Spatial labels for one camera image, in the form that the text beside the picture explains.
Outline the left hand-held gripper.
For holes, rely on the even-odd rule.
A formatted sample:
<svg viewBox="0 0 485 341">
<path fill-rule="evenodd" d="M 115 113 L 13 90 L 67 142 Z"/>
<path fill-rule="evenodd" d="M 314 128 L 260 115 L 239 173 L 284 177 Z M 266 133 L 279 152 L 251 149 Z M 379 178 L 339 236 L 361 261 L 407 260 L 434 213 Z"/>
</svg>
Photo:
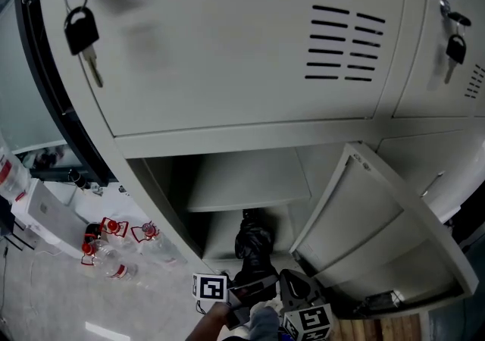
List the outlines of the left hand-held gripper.
<svg viewBox="0 0 485 341">
<path fill-rule="evenodd" d="M 206 311 L 202 307 L 203 302 L 223 303 L 230 309 L 227 316 L 228 329 L 235 330 L 250 322 L 250 308 L 244 306 L 239 298 L 258 295 L 271 288 L 278 280 L 279 277 L 273 274 L 250 283 L 236 285 L 225 273 L 194 273 L 192 276 L 192 296 L 196 300 L 196 311 L 201 315 L 206 315 Z"/>
</svg>

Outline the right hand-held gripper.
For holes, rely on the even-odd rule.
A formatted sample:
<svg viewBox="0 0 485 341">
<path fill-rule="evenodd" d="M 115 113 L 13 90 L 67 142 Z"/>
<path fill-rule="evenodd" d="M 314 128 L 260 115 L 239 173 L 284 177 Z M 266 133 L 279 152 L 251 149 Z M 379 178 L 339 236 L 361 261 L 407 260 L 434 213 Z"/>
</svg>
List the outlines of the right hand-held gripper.
<svg viewBox="0 0 485 341">
<path fill-rule="evenodd" d="M 326 340 L 333 326 L 330 304 L 314 279 L 298 271 L 280 272 L 283 327 L 293 340 Z"/>
</svg>

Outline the black umbrella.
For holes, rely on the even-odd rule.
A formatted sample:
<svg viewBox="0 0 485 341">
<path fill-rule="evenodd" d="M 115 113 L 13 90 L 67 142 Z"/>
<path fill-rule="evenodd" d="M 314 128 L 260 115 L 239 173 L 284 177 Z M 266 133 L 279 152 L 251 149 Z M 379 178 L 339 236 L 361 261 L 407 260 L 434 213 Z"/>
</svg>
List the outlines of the black umbrella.
<svg viewBox="0 0 485 341">
<path fill-rule="evenodd" d="M 274 231 L 263 221 L 262 210 L 251 208 L 242 212 L 242 221 L 235 238 L 235 255 L 242 261 L 242 268 L 233 282 L 243 285 L 273 274 L 279 276 L 271 264 Z M 276 294 L 275 284 L 258 295 L 239 299 L 244 305 L 252 307 L 275 298 Z"/>
</svg>

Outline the grey metal locker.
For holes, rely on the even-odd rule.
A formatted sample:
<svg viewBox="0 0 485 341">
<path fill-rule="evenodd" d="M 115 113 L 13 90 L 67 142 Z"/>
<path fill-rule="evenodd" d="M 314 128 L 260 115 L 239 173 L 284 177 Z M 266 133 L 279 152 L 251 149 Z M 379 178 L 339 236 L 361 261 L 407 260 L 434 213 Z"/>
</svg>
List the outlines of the grey metal locker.
<svg viewBox="0 0 485 341">
<path fill-rule="evenodd" d="M 241 269 L 260 208 L 272 263 L 305 272 L 290 249 L 351 142 L 444 226 L 485 181 L 485 0 L 447 0 L 471 20 L 449 84 L 440 0 L 89 0 L 102 88 L 64 35 L 84 0 L 40 1 L 90 139 L 199 271 Z"/>
</svg>

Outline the person's left forearm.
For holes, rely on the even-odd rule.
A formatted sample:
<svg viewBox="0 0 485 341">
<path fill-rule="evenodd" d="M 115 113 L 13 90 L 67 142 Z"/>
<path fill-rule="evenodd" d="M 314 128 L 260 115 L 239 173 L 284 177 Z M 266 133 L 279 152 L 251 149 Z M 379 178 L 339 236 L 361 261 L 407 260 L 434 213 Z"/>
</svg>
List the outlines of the person's left forearm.
<svg viewBox="0 0 485 341">
<path fill-rule="evenodd" d="M 185 341 L 217 341 L 221 330 L 227 324 L 229 313 L 230 308 L 226 304 L 214 303 Z"/>
</svg>

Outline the grey locker door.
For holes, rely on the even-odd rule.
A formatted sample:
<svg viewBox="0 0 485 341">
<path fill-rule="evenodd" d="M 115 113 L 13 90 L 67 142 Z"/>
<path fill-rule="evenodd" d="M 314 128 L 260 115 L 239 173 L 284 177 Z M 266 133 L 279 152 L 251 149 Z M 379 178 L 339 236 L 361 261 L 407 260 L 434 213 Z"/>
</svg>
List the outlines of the grey locker door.
<svg viewBox="0 0 485 341">
<path fill-rule="evenodd" d="M 429 310 L 478 285 L 425 201 L 360 142 L 343 147 L 290 251 L 343 318 Z"/>
</svg>

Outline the black-headed keys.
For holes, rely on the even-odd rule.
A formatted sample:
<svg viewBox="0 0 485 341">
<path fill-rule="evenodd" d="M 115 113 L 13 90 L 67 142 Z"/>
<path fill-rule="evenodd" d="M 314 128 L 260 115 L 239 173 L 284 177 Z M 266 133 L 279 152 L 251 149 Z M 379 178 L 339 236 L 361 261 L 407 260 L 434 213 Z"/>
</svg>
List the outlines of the black-headed keys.
<svg viewBox="0 0 485 341">
<path fill-rule="evenodd" d="M 457 11 L 452 11 L 451 5 L 447 0 L 440 0 L 440 12 L 445 22 L 451 23 L 455 28 L 446 46 L 448 70 L 444 78 L 444 83 L 449 84 L 455 68 L 464 62 L 467 52 L 465 29 L 471 26 L 471 20 Z"/>
<path fill-rule="evenodd" d="M 95 84 L 102 88 L 104 83 L 97 68 L 97 56 L 93 46 L 99 40 L 99 32 L 94 14 L 87 6 L 88 1 L 84 0 L 81 6 L 68 8 L 69 12 L 64 20 L 64 35 L 70 53 L 83 57 Z"/>
</svg>

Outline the person's grey clothing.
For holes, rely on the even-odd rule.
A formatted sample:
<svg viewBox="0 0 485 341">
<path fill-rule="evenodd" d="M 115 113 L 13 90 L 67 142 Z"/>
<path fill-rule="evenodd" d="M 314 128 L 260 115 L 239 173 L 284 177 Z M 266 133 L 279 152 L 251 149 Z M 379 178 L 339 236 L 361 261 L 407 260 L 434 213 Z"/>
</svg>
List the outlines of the person's grey clothing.
<svg viewBox="0 0 485 341">
<path fill-rule="evenodd" d="M 249 341 L 279 341 L 280 317 L 266 302 L 259 302 L 251 311 Z"/>
</svg>

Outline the wooden slat platform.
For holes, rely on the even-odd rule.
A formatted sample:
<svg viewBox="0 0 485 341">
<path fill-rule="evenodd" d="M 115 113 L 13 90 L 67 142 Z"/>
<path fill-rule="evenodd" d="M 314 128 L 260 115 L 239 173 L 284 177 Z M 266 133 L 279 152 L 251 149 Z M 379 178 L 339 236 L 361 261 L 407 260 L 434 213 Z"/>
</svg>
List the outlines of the wooden slat platform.
<svg viewBox="0 0 485 341">
<path fill-rule="evenodd" d="M 333 318 L 328 341 L 423 341 L 418 314 L 377 320 Z"/>
</svg>

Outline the red label water bottle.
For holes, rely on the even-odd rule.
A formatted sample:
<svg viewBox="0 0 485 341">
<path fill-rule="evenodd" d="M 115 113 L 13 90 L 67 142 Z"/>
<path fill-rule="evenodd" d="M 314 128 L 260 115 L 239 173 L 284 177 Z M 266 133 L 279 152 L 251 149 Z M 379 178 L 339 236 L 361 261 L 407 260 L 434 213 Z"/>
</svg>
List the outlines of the red label water bottle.
<svg viewBox="0 0 485 341">
<path fill-rule="evenodd" d="M 109 280 L 133 280 L 138 275 L 138 266 L 125 259 L 109 242 L 94 239 L 81 247 L 81 265 L 88 267 L 98 276 Z"/>
</svg>

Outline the black thermos flask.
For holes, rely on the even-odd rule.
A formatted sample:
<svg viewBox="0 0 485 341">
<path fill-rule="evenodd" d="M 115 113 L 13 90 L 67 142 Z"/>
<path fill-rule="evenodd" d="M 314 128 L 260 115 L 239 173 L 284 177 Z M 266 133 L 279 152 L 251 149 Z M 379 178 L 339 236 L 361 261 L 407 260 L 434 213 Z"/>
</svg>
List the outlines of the black thermos flask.
<svg viewBox="0 0 485 341">
<path fill-rule="evenodd" d="M 90 188 L 90 183 L 75 168 L 71 168 L 68 171 L 68 178 L 69 178 L 70 182 L 73 182 L 80 189 L 89 189 Z"/>
</svg>

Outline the white water dispenser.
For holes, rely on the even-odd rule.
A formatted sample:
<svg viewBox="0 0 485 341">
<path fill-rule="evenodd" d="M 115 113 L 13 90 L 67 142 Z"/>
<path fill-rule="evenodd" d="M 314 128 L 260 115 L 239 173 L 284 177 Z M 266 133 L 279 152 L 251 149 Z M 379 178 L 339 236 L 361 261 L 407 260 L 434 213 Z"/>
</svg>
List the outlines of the white water dispenser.
<svg viewBox="0 0 485 341">
<path fill-rule="evenodd" d="M 83 257 L 87 223 L 41 180 L 31 180 L 27 194 L 13 203 L 11 213 L 48 244 L 76 260 Z"/>
</svg>

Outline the large clear water jug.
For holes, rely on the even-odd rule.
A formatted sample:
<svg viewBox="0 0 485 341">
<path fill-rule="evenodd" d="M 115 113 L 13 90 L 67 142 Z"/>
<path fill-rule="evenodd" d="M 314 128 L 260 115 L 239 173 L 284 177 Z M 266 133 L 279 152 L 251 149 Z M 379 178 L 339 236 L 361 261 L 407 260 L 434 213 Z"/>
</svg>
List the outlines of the large clear water jug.
<svg viewBox="0 0 485 341">
<path fill-rule="evenodd" d="M 12 153 L 0 134 L 0 196 L 12 204 L 21 199 L 29 188 L 29 170 Z"/>
</svg>

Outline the frosted white panel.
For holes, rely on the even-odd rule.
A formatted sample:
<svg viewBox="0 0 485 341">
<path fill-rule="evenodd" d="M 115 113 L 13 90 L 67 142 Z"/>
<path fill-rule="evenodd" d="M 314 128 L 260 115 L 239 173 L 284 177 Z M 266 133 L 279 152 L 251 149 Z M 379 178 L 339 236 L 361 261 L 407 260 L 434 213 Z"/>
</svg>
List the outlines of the frosted white panel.
<svg viewBox="0 0 485 341">
<path fill-rule="evenodd" d="M 65 144 L 31 74 L 12 0 L 0 11 L 0 134 L 16 153 Z"/>
</svg>

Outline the black window frame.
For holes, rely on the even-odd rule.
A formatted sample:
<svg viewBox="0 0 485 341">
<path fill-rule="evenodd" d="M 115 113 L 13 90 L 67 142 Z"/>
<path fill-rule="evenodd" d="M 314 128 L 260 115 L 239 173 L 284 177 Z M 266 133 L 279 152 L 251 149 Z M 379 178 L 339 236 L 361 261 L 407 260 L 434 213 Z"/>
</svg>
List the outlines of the black window frame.
<svg viewBox="0 0 485 341">
<path fill-rule="evenodd" d="M 89 182 L 106 186 L 117 179 L 98 153 L 85 131 L 61 82 L 52 56 L 41 12 L 40 0 L 14 0 L 17 26 L 24 54 L 36 88 L 56 128 L 80 162 L 66 168 L 32 169 L 34 177 L 42 180 L 64 181 L 77 171 Z"/>
</svg>

